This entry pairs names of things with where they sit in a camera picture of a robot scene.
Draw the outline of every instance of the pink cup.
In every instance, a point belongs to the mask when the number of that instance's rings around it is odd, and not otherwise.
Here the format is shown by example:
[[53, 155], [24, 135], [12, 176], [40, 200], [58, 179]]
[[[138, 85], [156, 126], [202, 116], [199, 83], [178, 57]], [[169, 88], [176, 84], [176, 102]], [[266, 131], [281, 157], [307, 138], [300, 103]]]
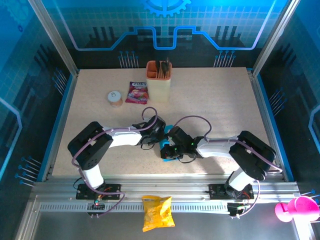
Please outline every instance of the pink cup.
[[292, 199], [287, 205], [287, 210], [294, 218], [305, 221], [316, 221], [320, 215], [318, 204], [308, 196]]
[[285, 203], [278, 203], [274, 208], [275, 215], [277, 218], [285, 223], [288, 223], [292, 220], [293, 216], [288, 211], [288, 205]]

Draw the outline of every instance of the candy bag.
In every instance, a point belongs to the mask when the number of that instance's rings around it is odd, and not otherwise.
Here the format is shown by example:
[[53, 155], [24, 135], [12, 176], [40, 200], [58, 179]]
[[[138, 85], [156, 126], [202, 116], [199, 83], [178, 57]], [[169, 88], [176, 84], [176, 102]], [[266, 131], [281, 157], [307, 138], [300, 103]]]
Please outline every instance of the candy bag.
[[155, 228], [175, 227], [175, 222], [171, 215], [172, 197], [143, 196], [144, 225], [143, 232]]
[[147, 104], [148, 88], [146, 82], [131, 81], [126, 103]]

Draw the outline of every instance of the jar lid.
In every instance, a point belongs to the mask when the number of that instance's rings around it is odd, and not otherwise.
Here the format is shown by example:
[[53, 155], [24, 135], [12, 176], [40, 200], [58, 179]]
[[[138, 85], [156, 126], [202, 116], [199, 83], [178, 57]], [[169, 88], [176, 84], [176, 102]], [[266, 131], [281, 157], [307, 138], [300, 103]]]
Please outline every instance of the jar lid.
[[112, 103], [118, 102], [121, 99], [121, 93], [118, 91], [111, 91], [108, 94], [108, 100]]

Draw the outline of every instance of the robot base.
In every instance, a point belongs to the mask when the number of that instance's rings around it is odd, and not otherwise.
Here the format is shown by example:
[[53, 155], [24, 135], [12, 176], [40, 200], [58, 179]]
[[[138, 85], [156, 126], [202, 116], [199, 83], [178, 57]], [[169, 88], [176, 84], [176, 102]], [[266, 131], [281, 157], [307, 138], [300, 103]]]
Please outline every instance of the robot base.
[[[121, 185], [120, 184], [105, 184], [103, 186], [103, 189], [99, 189], [103, 192], [121, 192]], [[86, 184], [79, 184], [77, 191], [76, 191], [76, 196], [75, 199], [78, 200], [96, 200], [98, 198], [98, 194], [92, 191], [90, 188], [87, 187]], [[120, 194], [116, 195], [104, 195], [102, 200], [119, 200], [120, 199]]]
[[248, 196], [246, 194], [249, 195], [250, 199], [255, 198], [251, 184], [245, 186], [242, 191], [235, 192], [236, 197], [232, 197], [229, 194], [227, 194], [225, 184], [209, 184], [208, 187], [209, 191], [206, 191], [206, 193], [209, 194], [210, 200], [248, 200]]

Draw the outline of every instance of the yellow chip bag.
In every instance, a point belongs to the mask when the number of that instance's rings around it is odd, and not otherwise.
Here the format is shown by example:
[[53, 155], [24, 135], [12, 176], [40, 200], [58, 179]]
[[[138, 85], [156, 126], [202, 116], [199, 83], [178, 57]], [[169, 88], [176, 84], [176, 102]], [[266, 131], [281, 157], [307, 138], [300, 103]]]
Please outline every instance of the yellow chip bag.
[[171, 215], [171, 196], [143, 196], [144, 225], [143, 232], [155, 228], [175, 227], [175, 222]]

